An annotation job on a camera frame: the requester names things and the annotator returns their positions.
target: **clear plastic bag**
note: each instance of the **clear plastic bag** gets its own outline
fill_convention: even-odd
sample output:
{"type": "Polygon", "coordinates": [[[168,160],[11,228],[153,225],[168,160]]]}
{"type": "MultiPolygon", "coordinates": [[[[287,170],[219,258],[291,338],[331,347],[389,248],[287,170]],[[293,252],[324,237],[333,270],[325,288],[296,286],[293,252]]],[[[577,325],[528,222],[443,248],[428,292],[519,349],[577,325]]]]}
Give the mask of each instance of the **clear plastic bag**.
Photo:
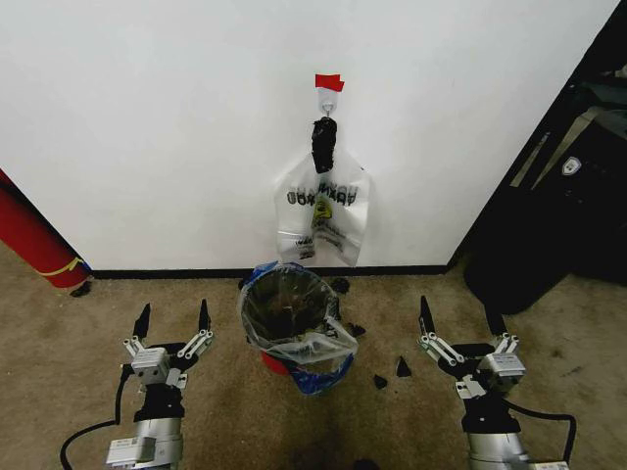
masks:
{"type": "Polygon", "coordinates": [[[328,284],[296,263],[257,266],[238,302],[250,343],[281,359],[306,395],[341,380],[357,352],[338,308],[328,284]]]}
{"type": "Polygon", "coordinates": [[[318,174],[309,154],[281,180],[274,203],[278,251],[286,261],[307,259],[327,247],[346,264],[357,264],[367,223],[368,174],[336,148],[333,168],[318,174]]]}

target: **trash can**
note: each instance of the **trash can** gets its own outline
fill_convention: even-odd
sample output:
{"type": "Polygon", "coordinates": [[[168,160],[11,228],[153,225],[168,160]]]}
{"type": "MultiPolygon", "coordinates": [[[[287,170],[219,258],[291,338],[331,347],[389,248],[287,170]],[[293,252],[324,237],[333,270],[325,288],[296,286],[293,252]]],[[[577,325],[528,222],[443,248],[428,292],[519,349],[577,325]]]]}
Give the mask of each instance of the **trash can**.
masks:
{"type": "Polygon", "coordinates": [[[357,340],[339,321],[337,295],[299,264],[257,266],[238,311],[250,344],[269,356],[264,362],[280,361],[305,395],[337,384],[357,353],[357,340]]]}

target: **black debris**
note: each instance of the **black debris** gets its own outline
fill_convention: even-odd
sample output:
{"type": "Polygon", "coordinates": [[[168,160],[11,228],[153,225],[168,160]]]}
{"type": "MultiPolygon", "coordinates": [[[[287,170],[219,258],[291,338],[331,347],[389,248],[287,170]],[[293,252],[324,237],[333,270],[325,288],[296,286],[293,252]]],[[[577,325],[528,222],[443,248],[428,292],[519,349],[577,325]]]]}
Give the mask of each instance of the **black debris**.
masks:
{"type": "Polygon", "coordinates": [[[380,375],[374,375],[374,386],[381,390],[385,389],[388,386],[388,381],[381,377],[380,375]]]}
{"type": "Polygon", "coordinates": [[[85,281],[82,283],[82,285],[79,288],[71,291],[70,295],[72,297],[82,297],[82,296],[86,296],[90,292],[91,292],[91,281],[85,281]]]}
{"type": "Polygon", "coordinates": [[[351,335],[353,338],[358,338],[359,336],[365,334],[365,328],[361,325],[349,323],[349,328],[351,329],[351,335]]]}
{"type": "Polygon", "coordinates": [[[396,376],[397,377],[409,377],[411,375],[411,369],[405,362],[402,356],[399,356],[399,362],[396,364],[396,376]]]}
{"type": "Polygon", "coordinates": [[[369,458],[361,458],[355,461],[353,470],[379,470],[379,466],[369,458]]]}
{"type": "Polygon", "coordinates": [[[338,294],[346,294],[351,288],[351,283],[346,277],[336,277],[331,281],[331,289],[338,294]]]}

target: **black baseboard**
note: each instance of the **black baseboard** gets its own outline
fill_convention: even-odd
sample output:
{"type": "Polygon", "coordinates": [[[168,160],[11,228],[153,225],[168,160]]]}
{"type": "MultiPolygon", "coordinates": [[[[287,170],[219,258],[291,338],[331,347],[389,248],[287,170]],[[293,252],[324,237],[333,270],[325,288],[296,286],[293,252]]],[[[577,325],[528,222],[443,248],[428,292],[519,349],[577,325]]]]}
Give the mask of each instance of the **black baseboard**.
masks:
{"type": "MultiPolygon", "coordinates": [[[[416,274],[444,274],[450,266],[361,266],[312,267],[319,276],[398,276],[416,274]]],[[[96,269],[91,271],[96,279],[214,279],[229,277],[243,279],[252,269],[96,269]]]]}

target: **black cable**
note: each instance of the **black cable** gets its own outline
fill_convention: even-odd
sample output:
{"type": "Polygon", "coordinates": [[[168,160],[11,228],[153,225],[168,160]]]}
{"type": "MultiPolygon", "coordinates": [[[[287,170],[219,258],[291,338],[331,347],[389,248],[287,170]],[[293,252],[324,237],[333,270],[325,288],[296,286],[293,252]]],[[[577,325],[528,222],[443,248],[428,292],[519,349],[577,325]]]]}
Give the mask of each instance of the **black cable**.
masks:
{"type": "Polygon", "coordinates": [[[570,454],[572,453],[572,448],[575,445],[575,436],[577,435],[577,420],[573,415],[542,413],[540,411],[523,408],[522,406],[507,401],[506,399],[504,399],[504,402],[508,408],[533,418],[549,419],[551,421],[568,421],[570,423],[568,426],[568,438],[566,438],[566,445],[564,446],[564,455],[562,460],[566,463],[570,462],[570,454]]]}
{"type": "Polygon", "coordinates": [[[114,425],[117,426],[120,424],[121,393],[124,390],[124,384],[126,383],[126,381],[128,380],[128,377],[130,377],[132,373],[133,373],[133,369],[130,367],[130,364],[125,364],[122,367],[120,383],[118,384],[118,390],[116,391],[116,410],[115,410],[116,419],[94,424],[85,429],[81,429],[80,431],[69,436],[66,439],[66,441],[63,443],[63,445],[61,446],[61,451],[59,452],[59,458],[61,459],[61,466],[64,468],[64,470],[72,470],[72,466],[70,465],[70,462],[68,461],[68,447],[76,438],[79,438],[80,436],[83,436],[87,433],[91,433],[92,431],[95,431],[96,429],[106,428],[107,426],[114,426],[114,425]]]}

